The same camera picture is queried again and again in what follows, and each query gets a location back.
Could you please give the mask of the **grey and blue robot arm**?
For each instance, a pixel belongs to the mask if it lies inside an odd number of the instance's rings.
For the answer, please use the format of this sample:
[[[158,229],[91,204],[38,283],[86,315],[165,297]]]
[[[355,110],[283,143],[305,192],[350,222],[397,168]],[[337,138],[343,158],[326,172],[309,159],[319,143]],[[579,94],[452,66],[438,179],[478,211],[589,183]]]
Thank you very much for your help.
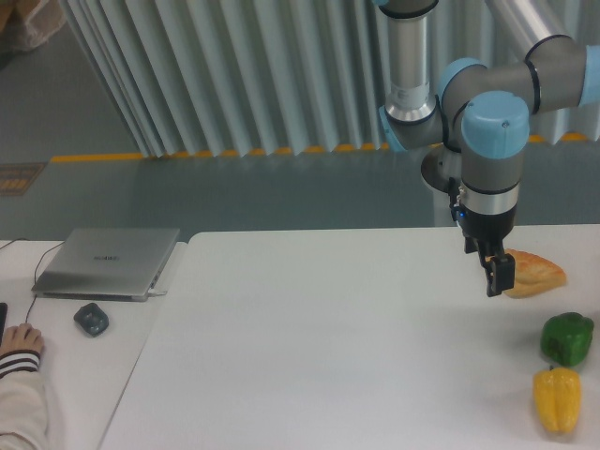
[[[448,195],[464,250],[478,256],[487,294],[496,296],[515,284],[503,239],[514,226],[531,118],[599,99],[599,49],[577,44],[545,1],[487,6],[518,62],[490,68],[461,58],[432,83],[428,19],[436,3],[378,2],[390,53],[390,91],[379,114],[394,149],[442,144],[424,159],[423,178]]]

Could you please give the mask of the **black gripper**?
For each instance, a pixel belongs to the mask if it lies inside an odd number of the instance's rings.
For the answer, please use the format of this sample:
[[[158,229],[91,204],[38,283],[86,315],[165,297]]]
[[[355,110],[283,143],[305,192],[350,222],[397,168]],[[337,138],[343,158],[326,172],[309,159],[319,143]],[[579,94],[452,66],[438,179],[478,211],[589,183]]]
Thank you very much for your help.
[[[489,297],[511,290],[515,285],[514,257],[494,255],[503,252],[503,239],[514,227],[516,211],[516,208],[512,208],[499,215],[483,215],[462,208],[457,216],[465,238],[465,252],[478,253],[479,262],[486,274]]]

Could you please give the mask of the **person's hand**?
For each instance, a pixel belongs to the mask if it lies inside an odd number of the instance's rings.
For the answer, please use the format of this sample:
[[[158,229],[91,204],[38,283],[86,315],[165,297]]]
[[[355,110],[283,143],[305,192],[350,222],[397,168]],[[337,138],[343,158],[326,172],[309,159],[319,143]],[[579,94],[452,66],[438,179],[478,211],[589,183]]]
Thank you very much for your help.
[[[44,337],[30,323],[10,326],[3,335],[1,361],[28,359],[39,364],[44,347]]]

